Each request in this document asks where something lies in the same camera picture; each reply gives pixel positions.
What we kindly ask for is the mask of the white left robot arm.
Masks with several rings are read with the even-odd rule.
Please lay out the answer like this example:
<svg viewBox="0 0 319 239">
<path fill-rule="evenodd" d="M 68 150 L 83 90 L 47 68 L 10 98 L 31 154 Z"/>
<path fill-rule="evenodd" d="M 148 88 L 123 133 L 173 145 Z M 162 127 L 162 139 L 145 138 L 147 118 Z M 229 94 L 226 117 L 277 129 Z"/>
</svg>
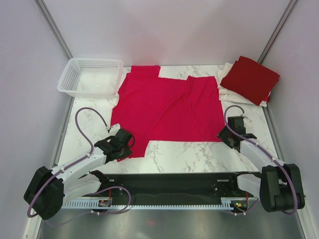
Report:
<svg viewBox="0 0 319 239">
<path fill-rule="evenodd" d="M 38 168 L 23 196 L 29 205 L 28 217 L 48 220 L 72 200 L 86 195 L 106 195 L 110 180 L 97 168 L 129 157 L 134 144 L 130 132 L 114 125 L 108 137 L 90 143 L 90 149 L 82 156 L 51 169 Z"/>
</svg>

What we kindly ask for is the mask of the dark red folded t shirt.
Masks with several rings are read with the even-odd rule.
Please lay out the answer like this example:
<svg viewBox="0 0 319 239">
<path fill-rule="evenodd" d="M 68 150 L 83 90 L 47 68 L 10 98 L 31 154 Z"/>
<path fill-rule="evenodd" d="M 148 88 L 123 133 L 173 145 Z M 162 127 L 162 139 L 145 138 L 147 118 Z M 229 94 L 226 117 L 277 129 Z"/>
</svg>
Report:
<svg viewBox="0 0 319 239">
<path fill-rule="evenodd" d="M 240 56 L 221 80 L 220 86 L 259 106 L 267 101 L 279 78 L 278 73 L 248 57 Z"/>
</svg>

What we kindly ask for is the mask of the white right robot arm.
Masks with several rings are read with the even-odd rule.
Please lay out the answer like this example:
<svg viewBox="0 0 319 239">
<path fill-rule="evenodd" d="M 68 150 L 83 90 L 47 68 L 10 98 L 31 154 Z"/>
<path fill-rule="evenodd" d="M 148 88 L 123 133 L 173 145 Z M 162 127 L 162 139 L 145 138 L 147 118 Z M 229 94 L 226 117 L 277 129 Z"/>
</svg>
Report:
<svg viewBox="0 0 319 239">
<path fill-rule="evenodd" d="M 278 160 L 262 147 L 254 134 L 246 132 L 243 116 L 229 117 L 217 137 L 247 157 L 261 173 L 259 177 L 246 173 L 230 181 L 228 190 L 232 195 L 246 191 L 260 199 L 266 212 L 290 214 L 305 207 L 299 167 Z"/>
</svg>

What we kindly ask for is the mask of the bright red t shirt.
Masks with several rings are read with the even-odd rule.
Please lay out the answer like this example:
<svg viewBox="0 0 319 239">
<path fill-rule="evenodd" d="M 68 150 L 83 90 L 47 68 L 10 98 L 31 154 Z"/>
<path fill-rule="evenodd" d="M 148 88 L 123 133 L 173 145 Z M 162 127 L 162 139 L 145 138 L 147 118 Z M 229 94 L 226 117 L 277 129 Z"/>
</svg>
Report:
<svg viewBox="0 0 319 239">
<path fill-rule="evenodd" d="M 135 137 L 130 158 L 144 157 L 150 141 L 219 142 L 225 123 L 215 77 L 159 73 L 160 66 L 132 66 L 119 88 L 111 124 Z"/>
</svg>

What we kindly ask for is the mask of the cream folded t shirt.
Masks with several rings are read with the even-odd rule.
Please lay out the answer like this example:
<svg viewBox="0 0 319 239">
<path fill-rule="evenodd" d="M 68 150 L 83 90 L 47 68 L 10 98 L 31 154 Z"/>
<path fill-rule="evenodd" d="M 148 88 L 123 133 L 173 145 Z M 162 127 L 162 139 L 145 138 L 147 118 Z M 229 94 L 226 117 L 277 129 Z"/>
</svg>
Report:
<svg viewBox="0 0 319 239">
<path fill-rule="evenodd" d="M 239 95 L 236 92 L 233 92 L 231 90 L 228 90 L 220 85 L 221 81 L 224 77 L 227 76 L 227 74 L 232 69 L 233 64 L 226 62 L 224 65 L 224 68 L 221 70 L 219 69 L 217 72 L 217 87 L 219 90 L 219 99 L 222 102 L 233 102 L 233 103 L 242 103 L 242 104 L 250 104 L 253 105 L 251 101 L 246 99 L 245 97 Z"/>
</svg>

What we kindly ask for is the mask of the white plastic basket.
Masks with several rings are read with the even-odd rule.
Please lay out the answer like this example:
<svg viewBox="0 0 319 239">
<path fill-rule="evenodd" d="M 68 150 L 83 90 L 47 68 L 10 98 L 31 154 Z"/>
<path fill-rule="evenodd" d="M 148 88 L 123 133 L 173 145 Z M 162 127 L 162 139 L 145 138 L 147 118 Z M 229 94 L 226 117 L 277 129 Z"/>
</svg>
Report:
<svg viewBox="0 0 319 239">
<path fill-rule="evenodd" d="M 119 59 L 71 58 L 57 89 L 72 97 L 114 99 L 120 86 L 124 63 Z"/>
</svg>

